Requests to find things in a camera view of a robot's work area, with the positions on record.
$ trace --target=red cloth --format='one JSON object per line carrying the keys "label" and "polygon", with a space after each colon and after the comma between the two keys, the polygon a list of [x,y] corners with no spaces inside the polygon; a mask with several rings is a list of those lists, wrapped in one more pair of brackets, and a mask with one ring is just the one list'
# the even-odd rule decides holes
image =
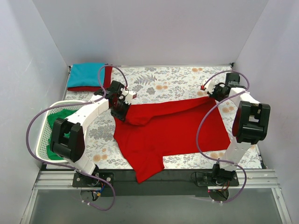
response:
{"label": "red cloth", "polygon": [[[105,77],[104,77],[104,83],[103,87],[108,88],[111,84],[111,72],[112,67],[105,67]],[[77,87],[70,87],[67,88],[68,91],[90,91],[90,92],[96,92],[99,90],[100,86],[77,86]]]}
{"label": "red cloth", "polygon": [[[115,119],[114,138],[139,183],[164,169],[163,156],[198,152],[198,126],[214,105],[215,100],[209,97],[131,105],[125,122]],[[223,150],[229,144],[219,110],[215,109],[200,131],[200,148],[203,152]]]}

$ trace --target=white enclosure wall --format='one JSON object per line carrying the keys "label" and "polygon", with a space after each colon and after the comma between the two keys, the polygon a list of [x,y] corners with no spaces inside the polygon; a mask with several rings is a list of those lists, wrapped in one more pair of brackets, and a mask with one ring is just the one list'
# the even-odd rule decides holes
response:
{"label": "white enclosure wall", "polygon": [[68,65],[235,62],[268,0],[33,0]]}
{"label": "white enclosure wall", "polygon": [[27,125],[61,99],[67,66],[31,0],[0,0],[0,21],[0,223],[16,224],[39,171],[25,146]]}
{"label": "white enclosure wall", "polygon": [[269,0],[238,60],[251,94],[270,104],[262,157],[274,168],[294,223],[299,223],[299,1]]}

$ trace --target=plastic basket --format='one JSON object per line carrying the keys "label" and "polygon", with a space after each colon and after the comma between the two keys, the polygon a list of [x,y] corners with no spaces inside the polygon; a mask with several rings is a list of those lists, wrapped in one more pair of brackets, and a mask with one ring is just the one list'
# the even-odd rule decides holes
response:
{"label": "plastic basket", "polygon": [[[56,105],[63,105],[63,104],[74,104],[74,103],[83,103],[85,101],[82,100],[63,100],[63,101],[58,101],[51,106],[56,106]],[[38,137],[38,142],[36,146],[36,156],[45,162],[53,162],[53,163],[66,163],[66,160],[50,160],[47,155],[47,146],[49,144],[49,138],[52,133],[52,130],[50,129],[50,126],[47,121],[47,116],[52,113],[57,113],[62,111],[63,109],[68,109],[68,110],[78,110],[82,107],[83,105],[79,106],[64,106],[60,108],[55,108],[52,110],[49,110],[46,112],[46,116],[43,120],[43,126],[41,129],[41,132]]]}

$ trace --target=gray floor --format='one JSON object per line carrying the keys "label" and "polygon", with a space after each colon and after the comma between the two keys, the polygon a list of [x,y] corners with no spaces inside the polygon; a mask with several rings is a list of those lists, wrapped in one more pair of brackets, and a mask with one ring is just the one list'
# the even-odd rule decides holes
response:
{"label": "gray floor", "polygon": [[[234,195],[238,189],[231,189]],[[234,201],[218,203],[193,196],[118,196],[114,207],[102,212],[81,203],[80,190],[39,190],[31,224],[279,224],[282,223],[271,189],[245,189]],[[111,198],[96,203],[107,206]]]}

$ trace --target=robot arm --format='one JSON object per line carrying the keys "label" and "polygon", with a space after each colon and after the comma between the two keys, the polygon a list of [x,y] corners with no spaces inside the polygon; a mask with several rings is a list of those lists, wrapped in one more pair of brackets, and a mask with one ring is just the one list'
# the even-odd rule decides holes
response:
{"label": "robot arm", "polygon": [[[102,97],[102,89],[94,93],[89,101]],[[125,120],[132,99],[137,94],[126,90],[119,82],[112,81],[104,99],[81,107],[77,112],[66,119],[56,119],[53,125],[50,150],[65,160],[73,167],[92,175],[97,166],[84,154],[84,133],[88,126],[104,111],[111,109],[112,116]]]}
{"label": "robot arm", "polygon": [[[209,81],[205,88],[209,97],[217,101],[244,91],[244,87],[240,86],[239,75],[234,72],[227,73],[225,83],[215,84],[213,81]],[[238,164],[252,145],[266,137],[270,106],[261,104],[248,92],[231,100],[238,106],[238,110],[232,128],[232,141],[221,159]],[[213,166],[213,175],[218,182],[231,181],[235,171],[236,166],[231,163],[220,162]]]}

